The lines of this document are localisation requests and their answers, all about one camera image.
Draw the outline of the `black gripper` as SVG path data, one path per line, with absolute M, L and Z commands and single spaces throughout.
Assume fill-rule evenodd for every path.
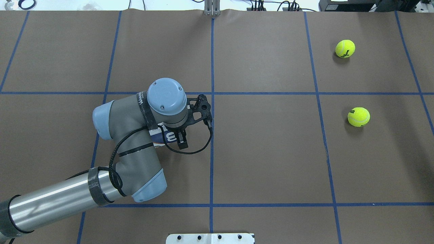
M 178 148 L 180 150 L 188 148 L 189 144 L 188 144 L 188 141 L 186 139 L 186 126 L 183 125 L 183 126 L 174 128 L 174 131 L 176 134 Z

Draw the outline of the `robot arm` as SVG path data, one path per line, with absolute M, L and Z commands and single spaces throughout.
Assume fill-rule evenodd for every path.
M 167 182 L 150 131 L 186 123 L 187 103 L 178 81 L 160 78 L 146 91 L 96 107 L 99 136 L 116 144 L 108 165 L 1 202 L 1 243 L 123 197 L 141 203 L 163 193 Z

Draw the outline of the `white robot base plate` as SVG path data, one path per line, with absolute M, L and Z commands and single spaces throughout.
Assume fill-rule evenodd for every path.
M 253 233 L 178 233 L 170 234 L 166 244 L 255 244 Z

